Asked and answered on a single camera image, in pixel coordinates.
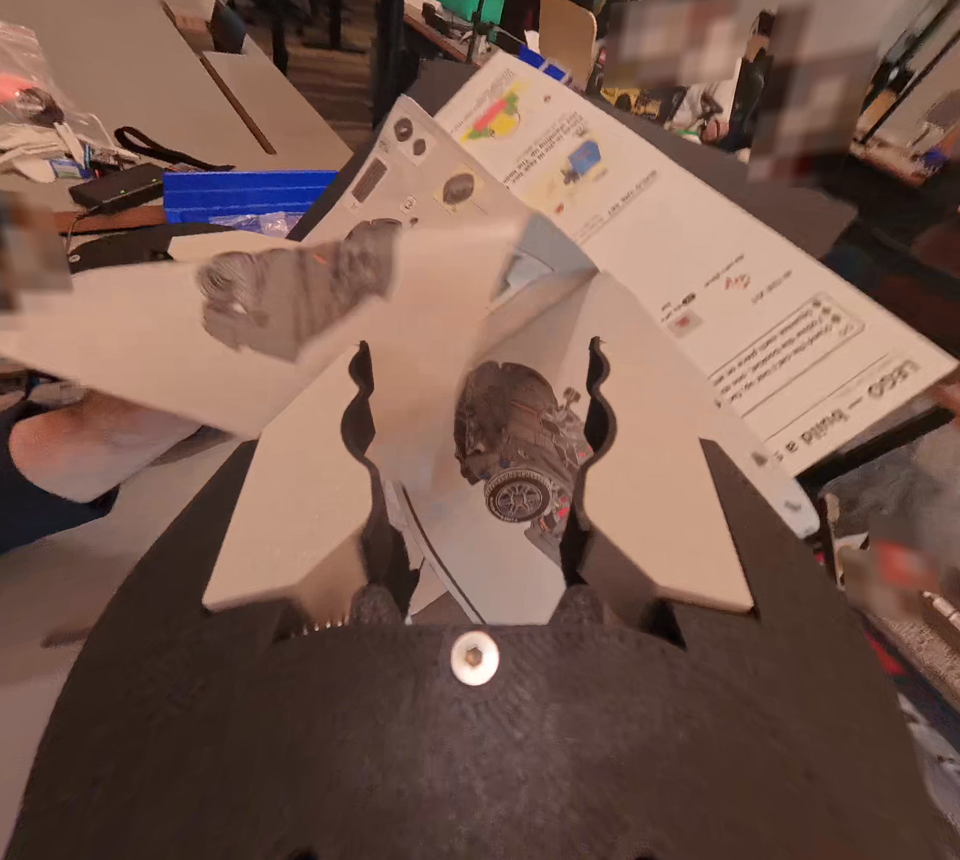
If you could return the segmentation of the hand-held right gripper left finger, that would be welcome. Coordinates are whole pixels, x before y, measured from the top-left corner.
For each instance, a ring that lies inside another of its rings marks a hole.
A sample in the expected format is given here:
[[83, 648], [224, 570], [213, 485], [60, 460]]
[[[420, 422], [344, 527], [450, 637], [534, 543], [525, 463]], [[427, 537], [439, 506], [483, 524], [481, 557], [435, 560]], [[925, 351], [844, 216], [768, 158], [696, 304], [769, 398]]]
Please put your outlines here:
[[373, 381], [365, 341], [342, 353], [262, 431], [202, 604], [210, 613], [281, 600], [346, 614], [367, 583], [361, 537], [374, 511], [364, 429], [344, 433]]

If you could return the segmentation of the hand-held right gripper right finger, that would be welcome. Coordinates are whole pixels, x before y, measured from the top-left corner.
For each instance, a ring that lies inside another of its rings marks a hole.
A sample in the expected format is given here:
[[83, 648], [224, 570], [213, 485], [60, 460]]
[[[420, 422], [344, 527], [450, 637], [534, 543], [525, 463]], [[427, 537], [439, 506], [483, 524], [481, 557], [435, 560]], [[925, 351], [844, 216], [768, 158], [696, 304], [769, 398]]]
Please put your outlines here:
[[755, 606], [707, 461], [684, 368], [644, 364], [630, 342], [589, 343], [584, 433], [560, 560], [625, 624], [662, 604], [748, 615]]

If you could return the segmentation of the instruction book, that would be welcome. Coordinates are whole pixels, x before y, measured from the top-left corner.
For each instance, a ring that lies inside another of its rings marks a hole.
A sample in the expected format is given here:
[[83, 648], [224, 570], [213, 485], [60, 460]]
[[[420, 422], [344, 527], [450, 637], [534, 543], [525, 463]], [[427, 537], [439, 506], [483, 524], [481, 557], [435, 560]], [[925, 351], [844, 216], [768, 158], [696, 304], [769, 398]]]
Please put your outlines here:
[[474, 621], [546, 621], [562, 591], [594, 337], [685, 369], [708, 447], [786, 540], [815, 528], [802, 490], [654, 324], [551, 222], [527, 212], [399, 106], [414, 152], [387, 155], [372, 204], [331, 210], [315, 242], [179, 237], [169, 262], [24, 290], [2, 355], [43, 374], [253, 439], [338, 357], [368, 344], [364, 429], [374, 502]]

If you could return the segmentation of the person's left forearm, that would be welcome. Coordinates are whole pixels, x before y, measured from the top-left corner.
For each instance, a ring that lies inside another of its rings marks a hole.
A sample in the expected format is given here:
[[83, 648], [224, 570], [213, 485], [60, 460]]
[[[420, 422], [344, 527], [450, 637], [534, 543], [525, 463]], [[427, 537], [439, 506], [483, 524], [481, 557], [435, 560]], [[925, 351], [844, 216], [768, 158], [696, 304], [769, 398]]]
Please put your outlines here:
[[2, 412], [1, 552], [107, 516], [119, 486], [107, 482], [101, 432], [73, 409], [22, 402]]

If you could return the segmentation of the person's left hand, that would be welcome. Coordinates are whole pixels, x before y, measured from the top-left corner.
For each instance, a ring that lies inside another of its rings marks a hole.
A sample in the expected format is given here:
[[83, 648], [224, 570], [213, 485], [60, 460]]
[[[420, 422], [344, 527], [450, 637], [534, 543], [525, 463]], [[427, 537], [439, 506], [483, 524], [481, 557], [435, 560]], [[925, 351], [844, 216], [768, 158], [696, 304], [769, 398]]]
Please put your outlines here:
[[48, 494], [87, 503], [122, 485], [201, 424], [102, 394], [21, 419], [11, 428], [13, 465]]

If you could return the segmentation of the long black device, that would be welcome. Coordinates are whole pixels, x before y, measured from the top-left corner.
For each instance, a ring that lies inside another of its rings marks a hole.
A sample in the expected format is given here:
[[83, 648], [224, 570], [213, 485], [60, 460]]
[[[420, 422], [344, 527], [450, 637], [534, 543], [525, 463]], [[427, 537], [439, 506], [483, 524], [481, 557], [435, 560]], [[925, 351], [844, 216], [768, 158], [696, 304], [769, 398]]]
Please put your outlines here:
[[69, 188], [69, 196], [85, 216], [110, 216], [161, 200], [164, 170], [143, 163], [106, 173]]

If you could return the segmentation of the white plastic part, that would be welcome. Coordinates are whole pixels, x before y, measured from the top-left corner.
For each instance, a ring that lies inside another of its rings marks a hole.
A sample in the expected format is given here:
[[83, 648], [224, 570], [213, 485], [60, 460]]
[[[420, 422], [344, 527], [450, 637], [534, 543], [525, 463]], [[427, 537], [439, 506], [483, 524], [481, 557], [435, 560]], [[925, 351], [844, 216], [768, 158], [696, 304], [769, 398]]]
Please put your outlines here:
[[29, 181], [82, 180], [88, 176], [87, 138], [72, 127], [25, 123], [1, 125], [1, 172]]

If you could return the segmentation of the blue plastic bin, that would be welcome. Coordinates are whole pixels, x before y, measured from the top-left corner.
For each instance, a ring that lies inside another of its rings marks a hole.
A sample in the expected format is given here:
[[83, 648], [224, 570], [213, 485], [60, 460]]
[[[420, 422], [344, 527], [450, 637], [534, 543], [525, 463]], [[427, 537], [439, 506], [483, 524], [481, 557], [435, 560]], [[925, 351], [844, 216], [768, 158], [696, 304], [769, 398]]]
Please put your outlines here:
[[168, 171], [163, 209], [171, 225], [275, 211], [304, 217], [336, 178], [335, 170]]

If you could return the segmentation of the small clear bag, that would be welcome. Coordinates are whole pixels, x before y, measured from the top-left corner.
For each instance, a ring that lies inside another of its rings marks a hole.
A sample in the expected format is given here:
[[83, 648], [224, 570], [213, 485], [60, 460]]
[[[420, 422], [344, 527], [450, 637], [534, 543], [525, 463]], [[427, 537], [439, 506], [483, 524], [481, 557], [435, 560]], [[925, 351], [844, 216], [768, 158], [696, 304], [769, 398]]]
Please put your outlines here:
[[92, 146], [112, 142], [102, 122], [57, 86], [36, 34], [9, 22], [1, 23], [1, 118], [3, 125], [71, 133]]

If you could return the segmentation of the black steel pole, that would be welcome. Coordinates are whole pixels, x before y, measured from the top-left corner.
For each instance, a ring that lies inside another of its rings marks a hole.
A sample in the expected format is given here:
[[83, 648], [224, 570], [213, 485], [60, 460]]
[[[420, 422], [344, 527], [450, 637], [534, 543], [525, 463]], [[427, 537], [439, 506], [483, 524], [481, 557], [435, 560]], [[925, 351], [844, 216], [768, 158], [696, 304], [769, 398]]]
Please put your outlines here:
[[371, 122], [377, 127], [402, 92], [404, 0], [379, 0], [371, 61]]

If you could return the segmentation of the tan plywood chair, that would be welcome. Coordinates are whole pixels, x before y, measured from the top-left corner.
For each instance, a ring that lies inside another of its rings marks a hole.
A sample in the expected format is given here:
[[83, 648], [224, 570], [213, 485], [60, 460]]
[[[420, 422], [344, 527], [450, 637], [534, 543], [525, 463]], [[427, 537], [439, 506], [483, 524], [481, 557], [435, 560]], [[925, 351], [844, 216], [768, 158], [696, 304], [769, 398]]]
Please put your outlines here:
[[540, 0], [539, 6], [540, 55], [569, 74], [575, 88], [585, 90], [597, 54], [594, 13], [570, 0]]

